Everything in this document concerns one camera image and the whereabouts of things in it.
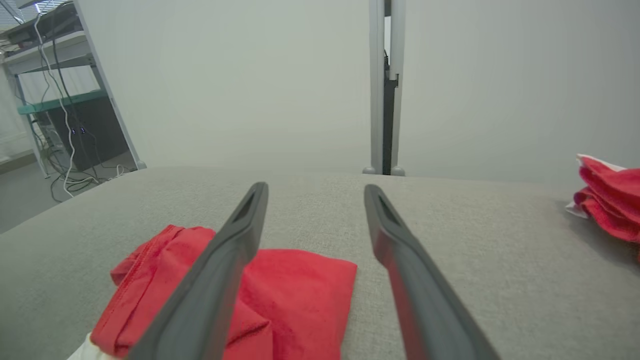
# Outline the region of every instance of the black cable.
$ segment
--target black cable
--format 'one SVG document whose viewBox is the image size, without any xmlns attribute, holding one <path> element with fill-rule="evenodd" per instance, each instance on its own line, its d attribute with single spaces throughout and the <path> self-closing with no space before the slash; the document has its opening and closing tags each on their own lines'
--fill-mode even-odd
<svg viewBox="0 0 640 360">
<path fill-rule="evenodd" d="M 80 190 L 84 190 L 86 187 L 91 186 L 91 184 L 95 184 L 93 181 L 83 181 L 82 183 L 77 183 L 77 184 L 71 184 L 69 186 L 67 186 L 67 191 L 74 193 L 74 192 L 78 192 Z M 73 188 L 74 186 L 80 186 L 82 185 L 81 188 Z"/>
<path fill-rule="evenodd" d="M 58 9 L 60 9 L 60 6 L 55 8 L 52 12 L 51 12 L 51 44 L 53 46 L 53 57 L 56 60 L 56 67 L 58 68 L 58 75 L 60 75 L 60 82 L 62 83 L 62 87 L 65 89 L 65 93 L 67 95 L 67 99 L 69 101 L 69 105 L 71 105 L 71 114 L 73 115 L 74 120 L 76 121 L 76 125 L 78 127 L 84 127 L 83 124 L 81 123 L 81 121 L 78 119 L 77 116 L 77 112 L 76 112 L 76 107 L 74 105 L 73 100 L 71 99 L 71 95 L 69 94 L 69 90 L 67 90 L 67 84 L 65 83 L 65 78 L 62 76 L 62 70 L 60 69 L 60 61 L 58 60 L 58 51 L 56 50 L 56 27 L 55 27 L 55 18 L 56 18 L 56 12 L 58 12 Z M 80 147 L 82 148 L 82 151 L 84 153 L 84 156 L 89 159 L 89 155 L 86 152 L 86 148 L 84 147 L 84 142 L 83 142 L 83 137 L 82 135 L 79 135 L 79 139 L 80 139 Z M 98 153 L 98 145 L 95 141 L 95 136 L 93 136 L 94 139 L 94 146 L 95 146 L 95 150 L 96 150 L 96 155 Z M 91 169 L 93 170 L 93 174 L 95 175 L 95 178 L 98 178 L 98 173 L 95 171 L 95 167 L 93 166 L 93 164 L 91 165 Z"/>
<path fill-rule="evenodd" d="M 29 128 L 31 129 L 33 136 L 35 136 L 35 138 L 38 139 L 38 142 L 40 143 L 40 148 L 38 149 L 38 151 L 40 151 L 40 157 L 42 158 L 42 152 L 44 151 L 44 143 L 42 142 L 42 139 L 38 136 L 38 134 L 36 134 L 36 131 L 33 129 L 33 123 L 29 124 Z"/>
<path fill-rule="evenodd" d="M 51 198 L 52 198 L 53 200 L 55 200 L 56 202 L 58 202 L 58 203 L 61 203 L 62 201 L 61 201 L 61 200 L 56 199 L 56 197 L 53 195 L 53 186 L 56 184 L 56 181 L 60 180 L 60 177 L 61 177 L 61 176 L 62 176 L 62 175 L 58 175 L 58 177 L 57 177 L 54 181 L 52 181 L 52 182 L 51 182 L 51 185 L 49 186 L 49 192 L 51 192 Z"/>
<path fill-rule="evenodd" d="M 67 173 L 67 170 L 65 170 L 65 167 L 62 166 L 62 164 L 60 164 L 60 162 L 58 161 L 58 159 L 56 158 L 56 161 L 54 162 L 53 159 L 51 159 L 51 156 L 55 153 L 55 152 L 59 152 L 58 150 L 53 151 L 51 148 L 49 148 L 50 152 L 47 155 L 47 160 L 49 160 L 49 164 L 51 164 L 51 167 L 53 168 L 53 170 L 55 170 L 57 173 L 61 174 L 61 175 L 65 175 Z M 84 171 L 79 171 L 79 170 L 74 170 L 73 168 L 71 169 L 71 172 L 74 174 L 84 174 L 87 177 L 93 177 L 91 176 L 91 174 L 88 174 Z M 73 177 L 69 176 L 69 179 L 71 179 L 72 181 L 80 181 L 83 179 L 74 179 Z M 100 180 L 105 180 L 103 177 L 98 177 L 95 178 L 97 181 Z"/>
<path fill-rule="evenodd" d="M 18 81 L 14 81 L 15 86 L 13 87 L 13 96 L 15 96 L 16 99 L 22 101 L 22 104 L 27 104 L 27 105 L 31 105 L 33 106 L 33 108 L 35 109 L 36 106 L 34 104 L 31 104 L 30 102 L 28 102 L 27 100 L 25 100 L 24 96 L 23 97 L 19 97 L 18 96 Z"/>
<path fill-rule="evenodd" d="M 42 56 L 42 45 L 38 46 L 38 52 L 40 53 L 40 68 L 44 68 L 44 56 Z M 44 82 L 47 83 L 47 88 L 44 90 L 44 92 L 42 93 L 42 97 L 40 98 L 40 111 L 42 111 L 42 109 L 44 109 L 44 96 L 47 95 L 47 91 L 49 91 L 49 89 L 51 88 L 51 84 L 49 84 L 49 82 L 47 81 L 47 76 L 45 75 L 44 71 L 42 72 L 42 75 L 44 76 Z"/>
<path fill-rule="evenodd" d="M 104 166 L 102 163 L 100 163 L 100 167 L 102 167 L 102 168 L 118 168 L 117 166 L 114 166 L 114 167 L 106 167 L 106 166 Z M 128 167 L 125 167 L 124 165 L 120 165 L 120 167 L 121 167 L 121 168 L 123 168 L 123 169 L 125 169 L 125 170 L 126 170 L 126 171 L 128 171 L 128 172 L 134 172 L 134 171 L 135 171 L 135 170 L 131 170 L 131 169 L 129 169 Z"/>
<path fill-rule="evenodd" d="M 40 53 L 40 66 L 41 66 L 41 68 L 43 68 L 43 69 L 44 69 L 44 63 L 43 63 L 43 61 L 45 60 L 45 57 L 44 57 L 43 45 L 44 45 L 44 44 L 39 44 L 39 45 L 38 45 L 38 52 Z M 42 75 L 43 75 L 43 77 L 44 77 L 44 79 L 45 79 L 45 82 L 47 83 L 47 89 L 51 86 L 51 84 L 50 84 L 50 83 L 49 83 L 49 81 L 47 80 L 47 75 L 49 75 L 49 77 L 53 80 L 54 84 L 56 85 L 56 88 L 58 88 L 58 93 L 59 93 L 61 96 L 63 96 L 62 89 L 60 88 L 60 84 L 58 83 L 58 80 L 56 80 L 56 78 L 54 78 L 54 77 L 53 77 L 53 75 L 48 71 L 48 69 L 43 70 L 43 71 L 42 71 Z M 80 137 L 80 146 L 81 146 L 81 148 L 82 148 L 82 150 L 83 150 L 83 152 L 84 152 L 84 155 L 88 157 L 88 155 L 87 155 L 87 153 L 86 153 L 86 149 L 85 149 L 85 147 L 84 147 L 84 143 L 83 143 L 83 141 L 82 141 L 82 136 Z M 93 173 L 94 173 L 94 175 L 95 175 L 95 178 L 96 178 L 96 179 L 99 179 L 99 177 L 98 177 L 98 173 L 95 171 L 95 167 L 94 167 L 93 165 L 92 165 L 92 170 L 93 170 Z"/>
</svg>

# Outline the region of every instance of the white cable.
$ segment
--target white cable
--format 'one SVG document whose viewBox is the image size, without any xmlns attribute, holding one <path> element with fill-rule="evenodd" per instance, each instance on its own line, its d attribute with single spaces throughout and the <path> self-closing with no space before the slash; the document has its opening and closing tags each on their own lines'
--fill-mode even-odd
<svg viewBox="0 0 640 360">
<path fill-rule="evenodd" d="M 58 85 L 58 82 L 56 81 L 56 79 L 53 77 L 53 75 L 51 75 L 51 64 L 49 63 L 49 59 L 47 59 L 47 55 L 44 52 L 44 44 L 42 43 L 42 37 L 40 36 L 40 31 L 38 30 L 38 23 L 40 22 L 40 18 L 42 16 L 42 13 L 38 12 L 38 17 L 36 18 L 36 22 L 33 24 L 33 29 L 36 31 L 36 34 L 38 35 L 38 41 L 40 42 L 40 54 L 42 55 L 42 57 L 44 58 L 44 61 L 47 63 L 47 68 L 48 73 L 49 73 L 49 77 L 51 77 L 51 79 L 53 79 L 53 81 L 56 83 L 56 88 L 58 89 L 58 93 L 60 95 L 60 97 L 58 98 L 59 102 L 60 102 L 60 106 L 62 107 L 62 111 L 65 112 L 65 125 L 67 126 L 67 130 L 69 131 L 69 146 L 71 146 L 71 156 L 69 157 L 69 169 L 67 170 L 67 174 L 65 175 L 65 181 L 62 184 L 62 188 L 65 190 L 65 192 L 67 194 L 69 194 L 69 196 L 73 197 L 73 194 L 69 192 L 69 190 L 67 189 L 67 182 L 69 180 L 69 173 L 71 172 L 71 167 L 73 166 L 74 163 L 74 155 L 76 154 L 76 148 L 74 147 L 74 144 L 71 142 L 71 127 L 69 126 L 69 114 L 67 113 L 67 109 L 65 108 L 65 105 L 62 103 L 62 91 L 60 90 L 60 86 Z"/>
<path fill-rule="evenodd" d="M 111 181 L 111 180 L 116 179 L 117 177 L 123 176 L 123 175 L 125 174 L 125 172 L 124 172 L 124 171 L 125 171 L 125 169 L 124 169 L 124 166 L 123 166 L 123 165 L 120 165 L 120 164 L 116 165 L 116 176 L 115 176 L 115 177 L 110 177 L 110 178 L 109 178 L 109 179 L 107 179 L 107 180 L 108 180 L 108 181 Z"/>
</svg>

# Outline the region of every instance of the red fabric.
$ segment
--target red fabric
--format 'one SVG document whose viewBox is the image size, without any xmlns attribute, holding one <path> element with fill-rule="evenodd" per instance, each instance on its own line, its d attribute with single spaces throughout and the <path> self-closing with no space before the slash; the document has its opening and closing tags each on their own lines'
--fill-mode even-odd
<svg viewBox="0 0 640 360">
<path fill-rule="evenodd" d="M 91 341 L 125 357 L 215 232 L 169 225 L 111 271 L 116 293 Z M 356 265 L 259 250 L 244 269 L 224 359 L 340 359 Z"/>
<path fill-rule="evenodd" d="M 587 187 L 573 201 L 609 234 L 640 243 L 640 169 L 615 171 L 587 157 L 582 164 L 580 177 Z"/>
</svg>

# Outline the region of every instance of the white wall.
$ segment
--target white wall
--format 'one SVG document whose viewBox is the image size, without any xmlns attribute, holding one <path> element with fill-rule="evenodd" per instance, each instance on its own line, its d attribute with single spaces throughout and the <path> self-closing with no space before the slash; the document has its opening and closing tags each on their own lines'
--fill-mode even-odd
<svg viewBox="0 0 640 360">
<path fill-rule="evenodd" d="M 640 167 L 640 2 L 406 0 L 408 176 L 580 186 Z"/>
<path fill-rule="evenodd" d="M 148 166 L 370 165 L 367 1 L 77 5 Z"/>
</svg>

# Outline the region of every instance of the gray table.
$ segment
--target gray table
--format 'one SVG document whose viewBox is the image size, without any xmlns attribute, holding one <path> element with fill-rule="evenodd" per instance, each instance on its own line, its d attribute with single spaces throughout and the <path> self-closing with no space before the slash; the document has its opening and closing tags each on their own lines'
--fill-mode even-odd
<svg viewBox="0 0 640 360">
<path fill-rule="evenodd" d="M 167 224 L 219 229 L 269 183 L 261 246 L 358 265 L 344 359 L 402 359 L 363 190 L 380 185 L 504 359 L 640 354 L 637 248 L 563 211 L 570 193 L 410 177 L 152 168 L 122 176 L 0 236 L 0 358 L 65 359 L 115 287 L 109 270 Z"/>
</svg>

